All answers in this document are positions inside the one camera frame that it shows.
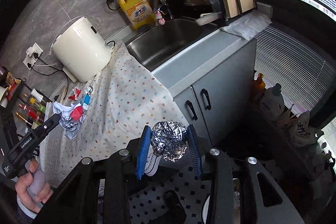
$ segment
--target electrical outlet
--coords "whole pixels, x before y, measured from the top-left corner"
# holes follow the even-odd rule
[[[42,54],[43,50],[36,43],[34,43],[34,45],[32,47],[29,47],[26,50],[27,55],[26,55],[26,58],[24,59],[23,63],[28,68],[28,70],[31,70],[31,68],[28,67],[28,63],[31,63],[31,64],[34,65],[35,62],[37,61],[37,59],[35,59],[34,56],[33,56],[34,52],[37,52],[40,56]]]

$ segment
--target yellow dish soap bottle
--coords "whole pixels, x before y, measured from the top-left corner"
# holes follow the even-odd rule
[[[118,0],[118,4],[135,30],[145,24],[155,24],[155,15],[147,0]]]

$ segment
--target black and white tile floor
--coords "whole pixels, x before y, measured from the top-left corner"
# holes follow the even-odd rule
[[[133,224],[147,224],[149,220],[163,215],[168,209],[163,195],[174,190],[185,209],[187,224],[202,224],[202,207],[210,194],[211,181],[197,180],[193,167],[185,166],[167,181],[152,184],[129,198]]]

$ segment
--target metal knob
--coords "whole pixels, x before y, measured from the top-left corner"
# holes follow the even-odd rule
[[[247,159],[247,161],[248,161],[249,163],[251,163],[251,164],[256,164],[256,163],[257,163],[257,159],[254,158],[254,157],[249,157],[249,158]]]
[[[119,151],[119,155],[121,155],[121,156],[127,156],[128,153],[129,153],[129,151],[127,149],[121,149]]]
[[[90,163],[91,163],[91,159],[90,158],[84,158],[84,159],[82,159],[82,164],[88,165]]]
[[[210,154],[214,155],[214,156],[218,156],[219,155],[219,150],[216,148],[210,149]]]

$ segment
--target cabinet handle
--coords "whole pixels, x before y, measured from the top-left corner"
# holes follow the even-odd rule
[[[209,98],[209,93],[206,89],[202,89],[201,90],[201,94],[204,94],[205,97],[207,98],[207,101],[208,101],[208,105],[205,107],[207,110],[210,110],[211,109],[211,103],[210,103],[210,98]]]
[[[194,115],[194,116],[191,118],[191,120],[197,121],[198,118],[197,118],[196,112],[195,112],[195,110],[194,110],[193,103],[192,103],[191,101],[189,101],[189,100],[187,100],[185,103],[188,105],[188,107],[190,107],[190,110],[191,110],[191,112],[192,112],[193,115]]]

